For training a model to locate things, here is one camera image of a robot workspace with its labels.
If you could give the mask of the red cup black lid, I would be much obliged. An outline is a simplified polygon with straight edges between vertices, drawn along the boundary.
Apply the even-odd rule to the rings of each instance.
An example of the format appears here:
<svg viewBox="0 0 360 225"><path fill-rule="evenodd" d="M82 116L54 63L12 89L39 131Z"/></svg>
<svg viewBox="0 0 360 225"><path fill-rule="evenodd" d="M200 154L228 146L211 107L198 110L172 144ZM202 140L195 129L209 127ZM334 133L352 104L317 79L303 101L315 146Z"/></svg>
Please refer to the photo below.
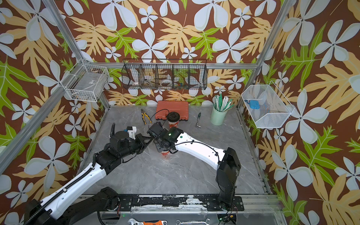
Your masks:
<svg viewBox="0 0 360 225"><path fill-rule="evenodd" d="M162 151L161 154L164 158L168 158L171 155L170 151Z"/></svg>
<svg viewBox="0 0 360 225"><path fill-rule="evenodd" d="M180 114L177 112L170 112L167 115L167 121L169 124L169 128L178 127L180 121Z"/></svg>

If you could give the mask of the clear plastic carrier bag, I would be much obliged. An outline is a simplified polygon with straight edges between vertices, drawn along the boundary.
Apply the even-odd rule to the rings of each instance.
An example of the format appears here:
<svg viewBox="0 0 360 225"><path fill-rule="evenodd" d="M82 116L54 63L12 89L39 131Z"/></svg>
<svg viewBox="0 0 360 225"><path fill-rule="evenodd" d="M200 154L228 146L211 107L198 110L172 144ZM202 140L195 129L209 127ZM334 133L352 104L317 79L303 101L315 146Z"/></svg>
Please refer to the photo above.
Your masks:
<svg viewBox="0 0 360 225"><path fill-rule="evenodd" d="M181 170L179 164L171 156L164 156L158 152L156 145L151 143L142 154L141 169L161 176L170 176Z"/></svg>

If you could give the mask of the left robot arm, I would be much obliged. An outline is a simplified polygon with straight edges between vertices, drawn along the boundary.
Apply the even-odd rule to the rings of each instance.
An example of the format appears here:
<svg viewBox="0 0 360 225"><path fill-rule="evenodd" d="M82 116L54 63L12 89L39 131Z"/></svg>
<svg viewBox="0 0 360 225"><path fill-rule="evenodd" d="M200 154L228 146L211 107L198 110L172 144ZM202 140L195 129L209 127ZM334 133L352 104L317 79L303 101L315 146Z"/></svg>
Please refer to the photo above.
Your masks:
<svg viewBox="0 0 360 225"><path fill-rule="evenodd" d="M26 225L68 225L97 210L102 210L117 198L117 193L105 188L90 200L74 204L74 201L93 184L123 164L124 158L141 154L153 141L154 136L137 134L134 127L115 132L112 126L110 140L100 152L93 154L93 160L74 179L41 201L33 200L26 207Z"/></svg>

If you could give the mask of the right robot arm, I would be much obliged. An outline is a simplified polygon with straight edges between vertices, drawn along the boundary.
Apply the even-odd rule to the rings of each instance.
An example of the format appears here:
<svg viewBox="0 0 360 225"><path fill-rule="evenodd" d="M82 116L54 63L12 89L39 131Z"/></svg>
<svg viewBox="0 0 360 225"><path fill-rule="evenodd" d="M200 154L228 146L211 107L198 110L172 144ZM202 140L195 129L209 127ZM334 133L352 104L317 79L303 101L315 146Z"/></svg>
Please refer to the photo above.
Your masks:
<svg viewBox="0 0 360 225"><path fill-rule="evenodd" d="M160 122L149 127L147 134L162 152L184 152L210 165L216 170L216 182L219 187L218 202L224 209L233 206L236 181L241 164L237 153L232 148L215 148L191 137L183 130L172 127L165 129Z"/></svg>

